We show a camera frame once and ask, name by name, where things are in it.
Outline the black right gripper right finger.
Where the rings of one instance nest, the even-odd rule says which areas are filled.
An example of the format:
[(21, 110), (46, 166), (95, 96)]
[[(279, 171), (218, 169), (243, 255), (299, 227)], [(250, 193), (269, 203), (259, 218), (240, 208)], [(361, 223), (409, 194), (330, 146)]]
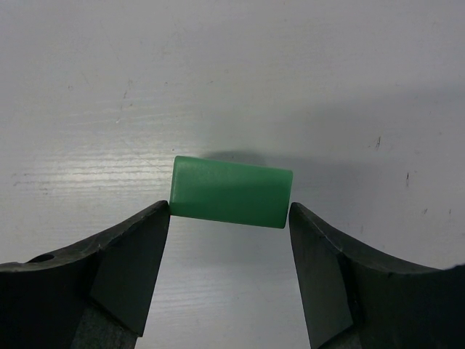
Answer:
[(293, 203), (289, 229), (312, 348), (462, 348), (464, 267), (381, 252)]

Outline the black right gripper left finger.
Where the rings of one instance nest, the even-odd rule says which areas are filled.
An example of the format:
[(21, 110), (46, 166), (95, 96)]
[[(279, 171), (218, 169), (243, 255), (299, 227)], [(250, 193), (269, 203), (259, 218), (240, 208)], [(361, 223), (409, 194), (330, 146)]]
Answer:
[(3, 348), (134, 348), (169, 229), (158, 201), (74, 244), (1, 265)]

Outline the light green long block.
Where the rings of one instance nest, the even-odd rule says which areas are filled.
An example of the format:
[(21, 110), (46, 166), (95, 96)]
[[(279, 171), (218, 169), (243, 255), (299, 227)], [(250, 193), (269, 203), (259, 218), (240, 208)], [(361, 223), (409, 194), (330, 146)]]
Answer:
[(176, 156), (171, 178), (174, 216), (266, 228), (284, 228), (293, 172)]

